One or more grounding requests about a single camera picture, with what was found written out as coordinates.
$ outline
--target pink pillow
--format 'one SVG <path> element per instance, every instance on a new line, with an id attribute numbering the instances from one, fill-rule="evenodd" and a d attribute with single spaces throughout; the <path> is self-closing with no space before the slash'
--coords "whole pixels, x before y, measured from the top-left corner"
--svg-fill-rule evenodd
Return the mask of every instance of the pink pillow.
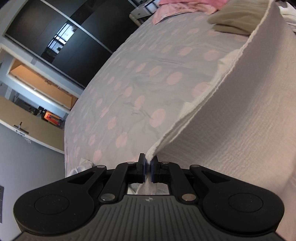
<path id="1" fill-rule="evenodd" d="M 161 5 L 156 13 L 153 15 L 152 23 L 157 24 L 164 18 L 174 16 L 186 12 L 202 11 L 207 15 L 210 15 L 217 11 L 217 9 L 211 5 L 196 3 L 196 2 L 182 2 L 182 3 L 169 3 Z"/>
<path id="2" fill-rule="evenodd" d="M 209 4 L 218 10 L 220 10 L 229 0 L 160 0 L 158 5 L 164 5 L 169 3 L 184 3 L 184 2 L 195 2 Z"/>

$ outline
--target gray panel on wall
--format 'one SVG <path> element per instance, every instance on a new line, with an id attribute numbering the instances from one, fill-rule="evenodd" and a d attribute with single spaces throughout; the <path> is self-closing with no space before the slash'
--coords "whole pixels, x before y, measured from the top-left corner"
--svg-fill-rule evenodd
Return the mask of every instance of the gray panel on wall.
<path id="1" fill-rule="evenodd" d="M 71 16 L 87 0 L 46 0 L 67 16 Z"/>
<path id="2" fill-rule="evenodd" d="M 113 52 L 138 28 L 129 18 L 135 7 L 128 0 L 96 0 L 93 8 L 81 26 Z"/>
<path id="3" fill-rule="evenodd" d="M 2 223 L 3 193 L 4 187 L 0 186 L 0 223 Z"/>
<path id="4" fill-rule="evenodd" d="M 7 34 L 41 55 L 67 19 L 39 0 L 29 0 L 7 30 Z"/>
<path id="5" fill-rule="evenodd" d="M 110 56 L 105 48 L 81 29 L 77 29 L 52 65 L 87 86 Z"/>

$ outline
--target ribbed gray surface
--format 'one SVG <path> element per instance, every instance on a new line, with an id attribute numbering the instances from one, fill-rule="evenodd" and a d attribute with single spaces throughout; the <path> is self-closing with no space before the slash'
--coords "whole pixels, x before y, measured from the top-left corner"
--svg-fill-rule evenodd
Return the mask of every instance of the ribbed gray surface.
<path id="1" fill-rule="evenodd" d="M 208 224 L 199 209 L 173 196 L 126 195 L 114 205 L 102 206 L 86 226 L 59 237 L 23 233 L 16 241 L 235 241 L 282 240 L 276 234 L 238 238 Z"/>

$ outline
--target bed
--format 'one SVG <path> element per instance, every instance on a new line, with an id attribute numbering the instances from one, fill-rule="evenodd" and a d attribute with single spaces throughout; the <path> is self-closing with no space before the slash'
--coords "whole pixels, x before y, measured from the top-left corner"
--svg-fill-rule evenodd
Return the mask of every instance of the bed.
<path id="1" fill-rule="evenodd" d="M 283 199 L 296 240 L 296 39 L 270 1 L 250 37 L 201 12 L 146 21 L 111 56 L 65 125 L 66 175 L 82 160 L 201 164 Z"/>

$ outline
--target olive green cloth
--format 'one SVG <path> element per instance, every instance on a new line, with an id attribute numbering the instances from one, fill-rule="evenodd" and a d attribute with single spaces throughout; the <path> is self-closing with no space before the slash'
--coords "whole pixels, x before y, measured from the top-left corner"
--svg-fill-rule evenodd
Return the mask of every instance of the olive green cloth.
<path id="1" fill-rule="evenodd" d="M 219 32 L 250 35 L 263 18 L 268 0 L 230 0 L 220 11 L 209 17 Z"/>

